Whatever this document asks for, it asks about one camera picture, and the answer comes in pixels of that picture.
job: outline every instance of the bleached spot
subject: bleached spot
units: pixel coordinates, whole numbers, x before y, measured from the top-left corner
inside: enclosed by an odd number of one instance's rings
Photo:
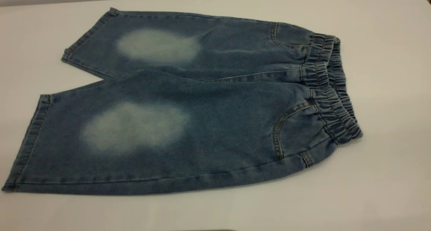
[[[195,37],[165,30],[140,29],[123,35],[117,41],[117,49],[131,59],[154,65],[172,65],[193,60],[200,44]]]
[[[184,133],[188,116],[172,105],[123,102],[96,115],[83,128],[83,140],[93,149],[125,152],[161,147]]]

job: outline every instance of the pocket stitching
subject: pocket stitching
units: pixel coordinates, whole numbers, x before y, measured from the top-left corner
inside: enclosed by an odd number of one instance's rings
[[[279,157],[279,159],[284,158],[283,148],[281,147],[281,143],[280,143],[280,130],[283,127],[283,124],[285,123],[285,121],[287,119],[289,119],[294,114],[298,113],[299,111],[310,108],[310,107],[312,107],[312,105],[308,102],[304,102],[304,103],[295,105],[295,106],[289,108],[285,112],[284,117],[281,117],[276,121],[274,128],[272,129],[272,140],[274,142],[275,154]]]
[[[271,40],[276,45],[280,45],[281,43],[277,39],[277,29],[278,29],[278,22],[273,22],[271,24]]]

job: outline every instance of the jeans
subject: jeans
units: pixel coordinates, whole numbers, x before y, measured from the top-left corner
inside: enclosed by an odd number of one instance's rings
[[[3,191],[159,194],[285,177],[362,136],[340,40],[285,23],[111,8],[41,95]]]

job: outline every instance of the white table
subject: white table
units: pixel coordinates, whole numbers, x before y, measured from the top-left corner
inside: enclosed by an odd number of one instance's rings
[[[282,21],[338,36],[364,137],[311,169],[246,187],[129,197],[1,193],[1,231],[431,230],[426,0],[112,0],[0,7],[1,184],[38,95],[99,80],[60,57],[111,6]]]

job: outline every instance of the gathered waistband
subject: gathered waistband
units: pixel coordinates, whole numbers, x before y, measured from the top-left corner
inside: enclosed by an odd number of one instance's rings
[[[362,136],[346,91],[346,77],[340,56],[340,40],[315,33],[311,36],[301,81],[311,89],[311,97],[328,134],[338,144]]]

